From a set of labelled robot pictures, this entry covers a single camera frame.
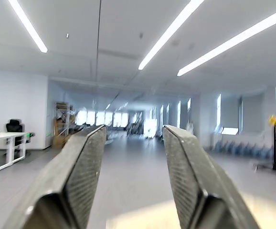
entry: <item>white ceiling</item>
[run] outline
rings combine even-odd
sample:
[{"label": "white ceiling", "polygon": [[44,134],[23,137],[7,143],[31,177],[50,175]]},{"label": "white ceiling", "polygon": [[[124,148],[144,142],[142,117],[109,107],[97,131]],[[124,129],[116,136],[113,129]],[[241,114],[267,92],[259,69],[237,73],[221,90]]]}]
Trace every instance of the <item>white ceiling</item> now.
[{"label": "white ceiling", "polygon": [[142,71],[140,62],[189,0],[18,2],[48,52],[39,51],[8,1],[0,0],[0,69],[48,75],[76,99],[86,94],[101,106],[129,102],[129,109],[141,109],[201,92],[241,94],[276,84],[276,25],[176,76],[275,13],[276,0],[205,0]]}]

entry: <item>carbon fiber arm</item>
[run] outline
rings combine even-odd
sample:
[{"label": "carbon fiber arm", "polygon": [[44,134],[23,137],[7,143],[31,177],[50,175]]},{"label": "carbon fiber arm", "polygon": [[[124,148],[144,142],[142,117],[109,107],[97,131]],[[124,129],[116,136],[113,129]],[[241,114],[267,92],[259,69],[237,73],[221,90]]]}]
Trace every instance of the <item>carbon fiber arm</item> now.
[{"label": "carbon fiber arm", "polygon": [[195,136],[168,125],[163,134],[181,229],[259,228],[231,179]]},{"label": "carbon fiber arm", "polygon": [[105,141],[104,125],[72,136],[42,169],[4,229],[86,229]]}]

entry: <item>window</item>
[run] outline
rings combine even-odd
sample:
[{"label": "window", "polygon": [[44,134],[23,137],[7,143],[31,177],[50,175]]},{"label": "window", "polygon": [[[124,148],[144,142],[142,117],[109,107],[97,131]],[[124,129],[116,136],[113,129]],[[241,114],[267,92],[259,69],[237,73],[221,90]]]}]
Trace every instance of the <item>window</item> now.
[{"label": "window", "polygon": [[239,132],[243,131],[243,98],[239,98]]},{"label": "window", "polygon": [[160,130],[162,131],[162,126],[163,126],[163,105],[160,109]]},{"label": "window", "polygon": [[149,111],[149,119],[152,119],[153,116],[153,108]]},{"label": "window", "polygon": [[86,108],[83,108],[82,110],[80,110],[78,113],[77,113],[77,116],[76,116],[76,124],[77,125],[82,125],[84,124],[85,122],[87,121],[87,111],[86,111]]},{"label": "window", "polygon": [[113,113],[112,112],[105,112],[105,120],[104,124],[107,126],[111,126],[113,122]]},{"label": "window", "polygon": [[96,121],[96,112],[95,111],[88,111],[87,112],[87,124],[94,125]]},{"label": "window", "polygon": [[96,113],[96,125],[102,125],[105,123],[105,112]]},{"label": "window", "polygon": [[190,110],[190,108],[191,108],[191,98],[190,98],[189,101],[188,101],[187,108],[188,108],[188,112],[189,112],[189,110]]},{"label": "window", "polygon": [[180,101],[177,104],[177,127],[180,127]]},{"label": "window", "polygon": [[219,95],[216,101],[216,130],[220,127],[221,124],[221,94]]},{"label": "window", "polygon": [[122,113],[115,113],[114,115],[114,127],[121,127]]},{"label": "window", "polygon": [[239,132],[238,128],[227,128],[223,127],[223,130],[221,131],[222,135],[236,135]]},{"label": "window", "polygon": [[152,119],[156,119],[156,107],[152,110]]},{"label": "window", "polygon": [[137,113],[135,113],[133,116],[133,123],[135,123],[136,121],[137,121]]},{"label": "window", "polygon": [[128,113],[122,113],[121,127],[126,127],[128,125]]},{"label": "window", "polygon": [[167,106],[167,124],[169,124],[169,112],[170,112],[170,104]]}]

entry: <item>black office chair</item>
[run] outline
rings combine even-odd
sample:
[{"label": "black office chair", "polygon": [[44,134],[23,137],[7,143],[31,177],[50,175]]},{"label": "black office chair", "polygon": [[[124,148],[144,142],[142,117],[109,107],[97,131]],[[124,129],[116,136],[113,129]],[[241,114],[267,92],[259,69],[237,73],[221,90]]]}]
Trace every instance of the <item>black office chair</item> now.
[{"label": "black office chair", "polygon": [[[10,119],[9,123],[6,125],[7,132],[24,132],[24,124],[21,124],[20,119]],[[31,137],[34,136],[34,133],[29,133],[27,136],[26,143],[31,141]],[[23,137],[15,137],[14,145],[19,146],[22,143]],[[15,149],[15,158],[20,157],[20,149]]]}]

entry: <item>yellow object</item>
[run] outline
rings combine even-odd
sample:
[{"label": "yellow object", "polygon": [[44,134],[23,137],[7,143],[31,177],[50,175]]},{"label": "yellow object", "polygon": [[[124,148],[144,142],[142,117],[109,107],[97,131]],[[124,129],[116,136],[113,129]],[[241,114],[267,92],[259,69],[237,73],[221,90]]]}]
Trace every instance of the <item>yellow object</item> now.
[{"label": "yellow object", "polygon": [[268,122],[270,123],[270,125],[276,125],[276,116],[272,115],[272,117],[270,117]]}]

